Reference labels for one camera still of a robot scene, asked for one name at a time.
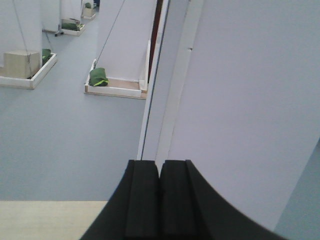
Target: beige box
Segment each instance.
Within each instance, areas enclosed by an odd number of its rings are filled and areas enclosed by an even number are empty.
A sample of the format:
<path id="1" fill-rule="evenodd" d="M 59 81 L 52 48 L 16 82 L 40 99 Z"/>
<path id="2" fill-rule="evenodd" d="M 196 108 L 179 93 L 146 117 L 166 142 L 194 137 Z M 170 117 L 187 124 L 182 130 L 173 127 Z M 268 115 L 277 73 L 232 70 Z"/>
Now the beige box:
<path id="1" fill-rule="evenodd" d="M 96 13 L 94 8 L 84 8 L 83 16 L 84 17 L 92 17 Z"/>
<path id="2" fill-rule="evenodd" d="M 27 79 L 35 75 L 39 69 L 40 53 L 37 51 L 27 53 L 25 50 L 15 50 L 4 53 L 4 71 L 7 77 Z"/>

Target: white wooden frame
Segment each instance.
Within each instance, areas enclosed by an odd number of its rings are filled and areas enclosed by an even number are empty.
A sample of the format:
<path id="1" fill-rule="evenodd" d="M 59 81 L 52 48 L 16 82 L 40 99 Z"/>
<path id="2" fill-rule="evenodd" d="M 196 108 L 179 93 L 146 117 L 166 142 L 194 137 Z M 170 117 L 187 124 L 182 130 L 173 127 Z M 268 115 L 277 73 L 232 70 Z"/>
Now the white wooden frame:
<path id="1" fill-rule="evenodd" d="M 83 25 L 81 28 L 80 28 L 80 31 L 73 31 L 73 30 L 69 30 L 69 29 L 61 29 L 61 31 L 66 34 L 66 35 L 72 35 L 72 36 L 77 36 L 79 37 L 83 32 L 84 30 L 86 29 L 85 28 L 86 25 Z"/>
<path id="2" fill-rule="evenodd" d="M 45 63 L 45 65 L 43 65 L 40 68 L 40 70 L 31 79 L 0 76 L 0 86 L 22 89 L 35 89 L 36 86 L 46 76 L 46 74 L 56 64 L 57 61 L 57 54 L 52 53 L 50 59 Z"/>
<path id="3" fill-rule="evenodd" d="M 96 16 L 97 16 L 97 14 L 95 13 L 95 14 L 93 14 L 92 16 L 82 16 L 82 18 L 84 18 L 84 19 L 89 19 L 89 20 L 93 20 L 93 19 L 96 18 Z"/>
<path id="4" fill-rule="evenodd" d="M 93 60 L 90 71 L 95 68 L 95 64 L 96 64 L 96 59 Z M 108 79 L 109 81 L 118 80 L 114 78 L 108 78 Z M 146 99 L 142 95 L 142 91 L 140 89 L 128 89 L 128 88 L 112 87 L 112 86 L 90 86 L 89 80 L 90 80 L 90 74 L 88 74 L 85 81 L 85 85 L 84 85 L 85 94 L 123 97 L 123 98 L 132 98 L 132 99 Z"/>

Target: green bag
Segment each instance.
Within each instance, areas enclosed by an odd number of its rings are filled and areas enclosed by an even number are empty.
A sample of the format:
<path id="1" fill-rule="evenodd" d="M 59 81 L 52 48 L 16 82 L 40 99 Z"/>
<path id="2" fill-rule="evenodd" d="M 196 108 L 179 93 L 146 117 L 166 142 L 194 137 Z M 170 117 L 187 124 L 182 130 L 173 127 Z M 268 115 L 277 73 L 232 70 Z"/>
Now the green bag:
<path id="1" fill-rule="evenodd" d="M 109 83 L 108 78 L 106 78 L 106 72 L 103 67 L 98 67 L 90 71 L 89 85 L 94 87 L 105 87 Z"/>
<path id="2" fill-rule="evenodd" d="M 80 26 L 75 23 L 62 23 L 61 27 L 72 31 L 80 31 Z"/>
<path id="3" fill-rule="evenodd" d="M 42 49 L 42 66 L 48 62 L 51 57 L 51 50 L 47 48 Z"/>

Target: light blue floor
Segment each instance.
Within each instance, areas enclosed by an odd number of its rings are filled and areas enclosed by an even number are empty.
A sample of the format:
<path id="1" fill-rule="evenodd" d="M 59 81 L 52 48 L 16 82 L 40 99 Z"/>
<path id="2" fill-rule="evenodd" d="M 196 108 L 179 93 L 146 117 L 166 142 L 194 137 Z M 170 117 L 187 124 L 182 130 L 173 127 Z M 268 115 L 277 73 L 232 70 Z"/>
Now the light blue floor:
<path id="1" fill-rule="evenodd" d="M 58 62 L 35 90 L 0 87 L 1 200 L 107 200 L 137 157 L 145 101 L 84 94 L 98 21 L 49 34 Z"/>
<path id="2" fill-rule="evenodd" d="M 320 141 L 315 147 L 275 232 L 291 240 L 320 239 Z"/>

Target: hanging wire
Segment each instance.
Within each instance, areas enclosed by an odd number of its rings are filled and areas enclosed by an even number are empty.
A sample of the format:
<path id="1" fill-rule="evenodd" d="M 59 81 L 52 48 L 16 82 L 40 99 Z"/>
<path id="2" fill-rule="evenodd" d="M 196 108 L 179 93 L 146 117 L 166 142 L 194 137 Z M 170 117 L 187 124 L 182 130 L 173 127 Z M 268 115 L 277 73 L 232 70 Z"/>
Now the hanging wire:
<path id="1" fill-rule="evenodd" d="M 54 47 L 52 46 L 51 41 L 49 39 L 48 32 L 46 31 L 46 26 L 44 25 L 43 21 L 41 21 L 41 24 L 42 24 L 42 31 L 45 34 L 45 37 L 46 37 L 46 39 L 47 39 L 47 41 L 49 43 L 50 49 L 51 49 L 52 52 L 54 52 Z"/>
<path id="2" fill-rule="evenodd" d="M 110 34 L 111 34 L 111 32 L 112 32 L 112 29 L 114 29 L 115 23 L 116 23 L 116 21 L 117 21 L 117 18 L 118 18 L 119 14 L 120 14 L 120 11 L 121 11 L 122 7 L 124 6 L 125 1 L 126 1 L 126 0 L 123 0 L 123 1 L 122 1 L 121 7 L 120 7 L 120 9 L 119 9 L 119 11 L 118 11 L 118 13 L 117 13 L 114 21 L 113 21 L 112 27 L 111 27 L 111 29 L 110 29 L 110 31 L 109 31 L 109 33 L 108 33 L 108 36 L 106 37 L 106 40 L 105 40 L 104 45 L 103 45 L 103 47 L 102 47 L 102 50 L 101 50 L 101 52 L 100 52 L 100 54 L 99 54 L 99 57 L 98 57 L 98 59 L 96 60 L 95 64 L 98 63 L 98 61 L 99 61 L 99 59 L 100 59 L 100 57 L 101 57 L 101 54 L 102 54 L 102 52 L 103 52 L 104 49 L 105 49 L 105 46 L 106 46 L 106 44 L 107 44 L 107 41 L 108 41 L 108 39 L 109 39 L 109 37 L 110 37 Z"/>
<path id="3" fill-rule="evenodd" d="M 13 3 L 13 8 L 14 8 L 15 16 L 16 16 L 16 19 L 17 19 L 17 21 L 18 21 L 18 26 L 19 26 L 19 29 L 20 29 L 20 32 L 21 32 L 21 36 L 22 36 L 24 48 L 25 48 L 25 51 L 26 51 L 26 55 L 27 55 L 27 58 L 28 58 L 30 74 L 31 74 L 31 76 L 32 76 L 31 63 L 30 63 L 30 55 L 31 55 L 31 54 L 29 54 L 28 49 L 27 49 L 27 44 L 26 44 L 25 36 L 24 36 L 24 33 L 23 33 L 23 31 L 22 31 L 22 27 L 21 27 L 21 24 L 20 24 L 20 19 L 19 19 L 19 16 L 18 16 L 18 12 L 17 12 L 17 7 L 16 7 L 15 0 L 12 0 L 12 3 Z"/>

